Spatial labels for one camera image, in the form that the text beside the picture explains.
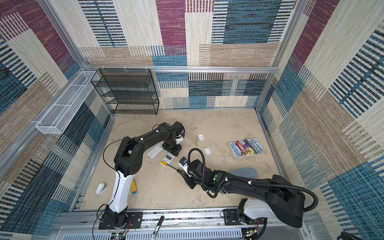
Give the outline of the red white remote control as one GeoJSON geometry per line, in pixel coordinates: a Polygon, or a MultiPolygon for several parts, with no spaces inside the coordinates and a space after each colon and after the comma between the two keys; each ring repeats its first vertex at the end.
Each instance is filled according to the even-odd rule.
{"type": "Polygon", "coordinates": [[[160,161],[160,164],[161,166],[163,166],[164,168],[166,168],[167,166],[170,165],[170,163],[175,159],[175,156],[168,153],[161,161],[160,161]]]}

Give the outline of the black yellow screwdriver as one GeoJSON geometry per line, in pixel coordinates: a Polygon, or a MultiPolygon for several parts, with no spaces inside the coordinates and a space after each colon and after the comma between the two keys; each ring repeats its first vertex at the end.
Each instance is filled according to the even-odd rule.
{"type": "Polygon", "coordinates": [[[177,173],[179,173],[184,179],[187,177],[187,173],[184,170],[176,169],[175,167],[173,167],[171,165],[168,165],[168,167],[176,170],[177,173]]]}

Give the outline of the white battery cover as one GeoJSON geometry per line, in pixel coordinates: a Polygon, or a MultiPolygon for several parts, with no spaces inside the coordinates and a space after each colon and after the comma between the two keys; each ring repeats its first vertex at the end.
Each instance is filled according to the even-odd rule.
{"type": "Polygon", "coordinates": [[[206,154],[207,156],[211,155],[211,154],[212,154],[212,153],[211,153],[211,150],[210,150],[209,148],[206,148],[206,149],[205,149],[205,154],[206,154]]]}
{"type": "Polygon", "coordinates": [[[203,142],[205,140],[203,134],[198,135],[198,139],[200,142],[203,142]]]}

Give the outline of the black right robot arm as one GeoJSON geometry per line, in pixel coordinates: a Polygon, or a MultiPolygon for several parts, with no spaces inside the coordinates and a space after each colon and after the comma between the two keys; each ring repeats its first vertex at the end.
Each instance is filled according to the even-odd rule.
{"type": "Polygon", "coordinates": [[[303,215],[318,205],[318,197],[312,191],[292,185],[279,175],[271,179],[251,179],[230,174],[225,171],[211,171],[205,160],[191,161],[192,152],[201,153],[200,149],[191,149],[187,157],[179,161],[186,175],[186,184],[193,189],[200,185],[212,199],[219,194],[238,194],[246,196],[240,203],[238,213],[241,221],[253,219],[251,215],[251,199],[265,202],[273,214],[284,224],[301,228],[303,215]]]}

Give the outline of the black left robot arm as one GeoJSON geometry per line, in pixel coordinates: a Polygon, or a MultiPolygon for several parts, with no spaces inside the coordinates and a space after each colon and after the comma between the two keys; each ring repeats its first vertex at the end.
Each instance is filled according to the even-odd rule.
{"type": "Polygon", "coordinates": [[[146,150],[163,142],[162,148],[173,156],[177,156],[182,149],[179,139],[185,136],[185,128],[180,122],[170,125],[159,124],[152,131],[139,137],[125,137],[114,158],[116,173],[112,197],[105,208],[103,217],[121,228],[127,221],[128,195],[135,174],[143,165],[146,150]]]}

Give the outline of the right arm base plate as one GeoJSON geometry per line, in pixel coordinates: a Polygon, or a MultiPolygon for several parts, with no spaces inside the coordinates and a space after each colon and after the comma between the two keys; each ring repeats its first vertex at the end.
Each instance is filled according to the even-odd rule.
{"type": "Polygon", "coordinates": [[[238,214],[237,209],[224,209],[220,216],[224,219],[225,226],[235,225],[264,225],[265,218],[251,219],[245,214],[238,214]]]}

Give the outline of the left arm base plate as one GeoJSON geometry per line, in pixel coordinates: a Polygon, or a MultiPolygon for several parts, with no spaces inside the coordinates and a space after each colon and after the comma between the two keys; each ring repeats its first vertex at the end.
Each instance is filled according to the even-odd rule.
{"type": "Polygon", "coordinates": [[[99,230],[139,229],[142,219],[143,212],[103,213],[99,230]]]}

